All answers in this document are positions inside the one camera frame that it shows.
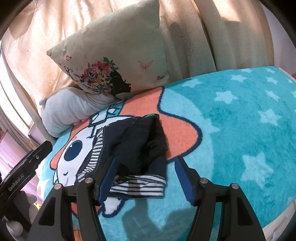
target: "cartoon character print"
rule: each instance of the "cartoon character print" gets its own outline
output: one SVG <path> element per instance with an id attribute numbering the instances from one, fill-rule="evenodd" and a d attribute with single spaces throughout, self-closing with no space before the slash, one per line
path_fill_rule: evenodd
<path id="1" fill-rule="evenodd" d="M 50 162 L 51 169 L 55 170 L 53 184 L 61 183 L 63 186 L 71 186 L 81 182 L 96 170 L 98 163 L 89 165 L 91 160 L 88 158 L 94 146 L 94 139 L 97 138 L 96 134 L 115 121 L 131 118 L 131 116 L 114 116 L 116 105 L 111 107 L 93 115 L 81 125 L 73 127 L 67 143 Z M 104 205 L 106 203 L 110 205 L 102 208 L 103 215 L 105 217 L 114 215 L 123 202 L 122 199 L 108 197 Z M 77 214 L 75 204 L 72 204 L 72 210 L 74 214 Z"/>
<path id="2" fill-rule="evenodd" d="M 202 140 L 200 128 L 185 118 L 163 112 L 160 109 L 163 91 L 164 89 L 159 87 L 141 93 L 125 102 L 112 105 L 108 110 L 101 111 L 89 120 L 74 126 L 67 143 L 51 160 L 50 167 L 55 170 L 53 184 L 62 183 L 64 186 L 70 186 L 90 175 L 96 168 L 96 165 L 92 169 L 87 166 L 90 151 L 96 143 L 94 139 L 98 138 L 107 125 L 133 116 L 159 114 L 168 144 L 168 162 L 174 161 L 178 155 L 185 156 L 196 149 Z M 104 217 L 114 217 L 124 203 L 123 199 L 108 197 L 101 207 L 97 207 L 97 211 Z M 77 213 L 75 204 L 72 204 L 72 210 Z"/>

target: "pillow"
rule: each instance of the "pillow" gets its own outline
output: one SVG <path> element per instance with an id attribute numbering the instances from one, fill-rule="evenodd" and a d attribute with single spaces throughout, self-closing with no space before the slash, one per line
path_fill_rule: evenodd
<path id="1" fill-rule="evenodd" d="M 97 19 L 47 54 L 87 93 L 122 99 L 168 83 L 158 0 Z"/>
<path id="2" fill-rule="evenodd" d="M 73 124 L 85 121 L 116 101 L 109 93 L 91 94 L 66 87 L 40 101 L 41 119 L 50 135 L 60 137 Z"/>

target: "pink wall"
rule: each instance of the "pink wall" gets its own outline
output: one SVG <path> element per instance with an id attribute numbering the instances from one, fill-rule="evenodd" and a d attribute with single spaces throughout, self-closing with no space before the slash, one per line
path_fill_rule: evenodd
<path id="1" fill-rule="evenodd" d="M 4 178 L 12 167 L 14 167 L 26 154 L 26 151 L 24 151 L 7 132 L 0 142 L 0 172 L 2 174 L 2 178 Z M 37 196 L 36 187 L 38 181 L 39 179 L 35 175 L 35 177 L 30 180 L 23 190 L 26 193 Z M 37 202 L 41 204 L 42 202 L 38 196 L 37 199 Z"/>

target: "white star pattern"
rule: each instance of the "white star pattern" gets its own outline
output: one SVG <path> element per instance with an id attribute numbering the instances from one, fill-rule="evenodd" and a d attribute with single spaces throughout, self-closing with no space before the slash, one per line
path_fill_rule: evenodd
<path id="1" fill-rule="evenodd" d="M 247 78 L 246 77 L 243 77 L 241 74 L 239 75 L 231 75 L 231 79 L 230 80 L 237 80 L 239 82 L 243 82 L 244 80 L 246 80 Z"/>
<path id="2" fill-rule="evenodd" d="M 270 69 L 270 68 L 265 68 L 268 72 L 271 72 L 271 73 L 275 73 L 275 71 L 273 71 L 272 69 Z"/>
<path id="3" fill-rule="evenodd" d="M 272 99 L 276 100 L 276 101 L 279 101 L 280 97 L 277 96 L 273 91 L 267 91 L 265 90 L 267 95 L 270 96 Z"/>
<path id="4" fill-rule="evenodd" d="M 278 126 L 277 121 L 280 118 L 282 118 L 281 115 L 275 114 L 272 109 L 269 109 L 266 112 L 258 111 L 258 114 L 261 116 L 261 119 L 260 119 L 261 123 L 263 123 L 263 124 L 270 123 L 274 126 Z"/>
<path id="5" fill-rule="evenodd" d="M 296 98 L 296 91 L 292 92 L 291 93 L 293 94 L 294 98 Z"/>
<path id="6" fill-rule="evenodd" d="M 265 179 L 274 172 L 273 169 L 266 164 L 264 153 L 260 152 L 257 156 L 243 155 L 242 159 L 246 169 L 242 174 L 241 181 L 255 181 L 258 186 L 263 189 Z"/>
<path id="7" fill-rule="evenodd" d="M 230 104 L 232 100 L 238 99 L 230 91 L 216 92 L 216 95 L 217 97 L 214 99 L 214 101 L 223 101 L 226 104 Z"/>
<path id="8" fill-rule="evenodd" d="M 242 72 L 247 72 L 247 73 L 251 73 L 251 72 L 252 72 L 252 70 L 250 70 L 249 68 L 247 68 L 247 69 L 242 69 L 241 71 L 242 71 Z"/>
<path id="9" fill-rule="evenodd" d="M 266 77 L 267 81 L 268 82 L 272 82 L 274 83 L 275 85 L 277 84 L 278 81 L 274 80 L 272 77 Z"/>
<path id="10" fill-rule="evenodd" d="M 198 79 L 194 79 L 194 80 L 188 80 L 186 81 L 184 84 L 182 84 L 183 87 L 190 87 L 190 88 L 194 88 L 196 85 L 200 85 L 202 84 L 202 82 L 198 81 Z"/>
<path id="11" fill-rule="evenodd" d="M 111 109 L 108 110 L 108 112 L 109 112 L 110 114 L 113 114 L 115 111 L 116 111 L 115 108 L 111 108 Z"/>

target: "butterfly print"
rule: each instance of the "butterfly print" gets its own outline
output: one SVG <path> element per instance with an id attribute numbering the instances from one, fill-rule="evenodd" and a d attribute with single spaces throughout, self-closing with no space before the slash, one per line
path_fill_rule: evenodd
<path id="1" fill-rule="evenodd" d="M 143 69 L 143 70 L 148 70 L 150 68 L 150 66 L 152 65 L 152 62 L 153 60 L 151 60 L 149 63 L 147 64 L 144 64 L 143 62 L 141 61 L 138 61 L 139 62 L 139 65 L 140 67 Z"/>

